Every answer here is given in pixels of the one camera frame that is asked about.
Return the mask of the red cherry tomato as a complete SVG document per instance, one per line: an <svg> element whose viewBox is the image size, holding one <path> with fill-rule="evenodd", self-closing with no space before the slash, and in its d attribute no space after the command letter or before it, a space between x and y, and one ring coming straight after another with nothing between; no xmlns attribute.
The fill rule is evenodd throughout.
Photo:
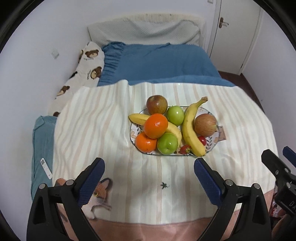
<svg viewBox="0 0 296 241"><path fill-rule="evenodd" d="M207 144L207 141L203 136L199 136L198 139L204 146Z"/></svg>
<svg viewBox="0 0 296 241"><path fill-rule="evenodd" d="M191 152L191 147L189 145L184 145L179 149L179 154L187 155Z"/></svg>

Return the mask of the yellow banana with stem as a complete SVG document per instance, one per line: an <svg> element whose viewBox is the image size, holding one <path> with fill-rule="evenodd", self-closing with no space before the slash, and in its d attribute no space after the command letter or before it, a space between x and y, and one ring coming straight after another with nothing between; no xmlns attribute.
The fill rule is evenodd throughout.
<svg viewBox="0 0 296 241"><path fill-rule="evenodd" d="M194 131L193 123L197 114L198 108L208 101L208 97L202 97L198 102L191 104L185 111L185 118L182 124L182 135L185 143L191 147L192 153L197 157L203 157L206 154L206 149L198 139Z"/></svg>

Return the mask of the striped red yellow apple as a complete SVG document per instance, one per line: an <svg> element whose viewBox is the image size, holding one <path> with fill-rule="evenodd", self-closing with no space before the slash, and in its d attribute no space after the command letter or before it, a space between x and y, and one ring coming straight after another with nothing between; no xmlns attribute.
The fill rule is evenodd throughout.
<svg viewBox="0 0 296 241"><path fill-rule="evenodd" d="M197 135L209 137L218 130L217 121L214 116L204 113L195 118L194 131Z"/></svg>

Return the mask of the green apple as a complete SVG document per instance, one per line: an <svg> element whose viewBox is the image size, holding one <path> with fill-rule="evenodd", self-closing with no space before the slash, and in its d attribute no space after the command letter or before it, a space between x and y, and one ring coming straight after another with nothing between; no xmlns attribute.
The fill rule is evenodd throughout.
<svg viewBox="0 0 296 241"><path fill-rule="evenodd" d="M170 106L166 112L168 121L175 126L180 126L185 118L183 109L180 106Z"/></svg>
<svg viewBox="0 0 296 241"><path fill-rule="evenodd" d="M178 148L178 139L172 133L164 133L157 141L157 148L163 155L171 155Z"/></svg>

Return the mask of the orange mandarin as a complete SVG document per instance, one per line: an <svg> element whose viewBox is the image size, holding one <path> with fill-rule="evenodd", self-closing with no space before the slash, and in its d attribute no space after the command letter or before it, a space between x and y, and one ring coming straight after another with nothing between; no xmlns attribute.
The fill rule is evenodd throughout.
<svg viewBox="0 0 296 241"><path fill-rule="evenodd" d="M144 133L152 139L160 138L168 128L167 118L160 113L155 113L149 116L144 124Z"/></svg>
<svg viewBox="0 0 296 241"><path fill-rule="evenodd" d="M150 153L157 148L157 139L149 138L144 132L141 132L135 138L135 146L144 153Z"/></svg>

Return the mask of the dark red brown apple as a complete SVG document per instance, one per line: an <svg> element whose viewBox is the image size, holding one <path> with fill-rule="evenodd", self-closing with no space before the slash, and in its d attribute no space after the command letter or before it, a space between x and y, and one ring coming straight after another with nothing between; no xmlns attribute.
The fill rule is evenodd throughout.
<svg viewBox="0 0 296 241"><path fill-rule="evenodd" d="M155 113L164 114L167 111L168 102L161 95L153 95L147 99L146 106L150 115Z"/></svg>

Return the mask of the white remote control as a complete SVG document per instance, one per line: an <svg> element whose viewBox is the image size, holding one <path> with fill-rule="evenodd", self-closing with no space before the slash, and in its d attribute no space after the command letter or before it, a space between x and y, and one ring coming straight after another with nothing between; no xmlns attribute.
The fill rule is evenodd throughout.
<svg viewBox="0 0 296 241"><path fill-rule="evenodd" d="M40 163L41 163L41 166L42 166L44 172L46 173L48 179L51 180L52 177L53 177L53 174L52 174L52 172L51 172L49 166L47 165L47 162L45 161L44 158L42 158L42 159L40 160Z"/></svg>

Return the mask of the brown blanket label tag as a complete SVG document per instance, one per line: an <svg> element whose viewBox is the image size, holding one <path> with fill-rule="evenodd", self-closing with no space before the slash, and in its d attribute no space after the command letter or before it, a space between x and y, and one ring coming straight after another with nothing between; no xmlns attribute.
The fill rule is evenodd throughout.
<svg viewBox="0 0 296 241"><path fill-rule="evenodd" d="M226 135L225 135L225 132L224 132L224 129L223 129L223 126L218 126L218 131L219 131L219 138L218 138L218 141L224 141L226 140Z"/></svg>

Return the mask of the striped cream blanket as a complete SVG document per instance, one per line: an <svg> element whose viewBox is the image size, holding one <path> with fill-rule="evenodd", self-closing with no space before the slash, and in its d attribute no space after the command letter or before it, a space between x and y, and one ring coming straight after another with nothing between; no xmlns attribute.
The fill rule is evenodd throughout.
<svg viewBox="0 0 296 241"><path fill-rule="evenodd" d="M54 133L53 180L75 179L95 158L105 161L113 182L107 202L93 208L90 223L102 240L197 240L216 207L194 173L193 157L153 156L130 141L129 115L153 94L169 104L203 105L223 127L226 139L205 156L208 165L237 185L258 183L271 204L275 178L261 154L276 152L273 127L239 87L141 83L78 90L59 114Z"/></svg>

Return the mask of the teal cushion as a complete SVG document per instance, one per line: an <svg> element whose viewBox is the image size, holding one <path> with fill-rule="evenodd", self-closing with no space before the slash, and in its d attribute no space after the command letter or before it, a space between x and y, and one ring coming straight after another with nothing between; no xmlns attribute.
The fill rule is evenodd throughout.
<svg viewBox="0 0 296 241"><path fill-rule="evenodd" d="M53 174L53 150L54 150L54 131L57 118L55 116L40 116L36 119L33 128L32 144L32 178L31 178L31 197L34 198L40 184L45 183L51 187L52 179L49 180L44 172L40 160L45 159Z"/></svg>

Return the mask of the oval patterned ceramic plate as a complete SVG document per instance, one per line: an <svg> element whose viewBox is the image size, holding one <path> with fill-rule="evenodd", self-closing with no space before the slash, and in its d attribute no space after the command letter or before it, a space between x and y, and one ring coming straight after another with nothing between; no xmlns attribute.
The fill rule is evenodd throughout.
<svg viewBox="0 0 296 241"><path fill-rule="evenodd" d="M142 110L140 113L133 113L133 114L129 115L128 118L132 122L131 126L130 126L130 134L129 134L130 140L131 140L132 144L137 148L137 146L135 144L135 139L141 132L144 131L145 121L149 118L147 109ZM183 139L183 136L182 136L182 126L175 126L174 124L169 123L167 131L169 133L172 133L178 139L178 143L179 143L180 147L182 147L183 145L186 144ZM212 151L213 148L215 147L215 145L219 141L221 141L223 137L224 137L224 132L223 132L222 126L218 126L217 131L214 134L212 134L211 136L205 137L206 153ZM142 152L144 154L148 154L148 155L162 155L162 156L164 155L161 152L159 152L157 148L151 152L148 152L148 153L145 153L145 152L141 151L140 149L138 149L138 150L140 152Z"/></svg>

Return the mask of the white door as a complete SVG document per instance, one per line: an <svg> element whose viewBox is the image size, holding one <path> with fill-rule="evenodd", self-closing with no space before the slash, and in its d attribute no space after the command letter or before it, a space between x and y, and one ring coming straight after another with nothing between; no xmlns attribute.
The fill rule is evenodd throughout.
<svg viewBox="0 0 296 241"><path fill-rule="evenodd" d="M255 1L215 1L215 15L208 54L217 70L240 74L260 23Z"/></svg>

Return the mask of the blue bed sheet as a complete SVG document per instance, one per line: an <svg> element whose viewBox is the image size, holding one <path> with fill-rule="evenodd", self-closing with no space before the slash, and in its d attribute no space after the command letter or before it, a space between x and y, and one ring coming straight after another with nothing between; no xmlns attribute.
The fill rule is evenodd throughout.
<svg viewBox="0 0 296 241"><path fill-rule="evenodd" d="M120 80L127 80L129 85L175 82L234 86L220 76L207 53L196 45L112 42L102 50L105 59L99 86Z"/></svg>

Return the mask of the white quilted headboard pillow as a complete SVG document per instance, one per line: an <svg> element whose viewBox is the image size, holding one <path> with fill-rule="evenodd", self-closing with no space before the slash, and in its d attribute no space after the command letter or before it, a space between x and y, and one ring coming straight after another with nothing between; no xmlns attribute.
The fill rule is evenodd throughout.
<svg viewBox="0 0 296 241"><path fill-rule="evenodd" d="M90 39L100 47L111 42L160 45L189 44L204 47L206 20L182 14L137 14L87 27Z"/></svg>

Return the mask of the wall light switch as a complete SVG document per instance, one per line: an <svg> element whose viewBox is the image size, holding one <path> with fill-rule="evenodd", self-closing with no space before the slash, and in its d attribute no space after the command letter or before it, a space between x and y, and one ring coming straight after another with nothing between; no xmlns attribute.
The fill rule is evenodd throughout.
<svg viewBox="0 0 296 241"><path fill-rule="evenodd" d="M53 57L54 59L57 59L57 58L59 57L59 52L58 52L58 50L57 50L56 48L53 48L53 49L51 50L51 55L52 55L52 57Z"/></svg>

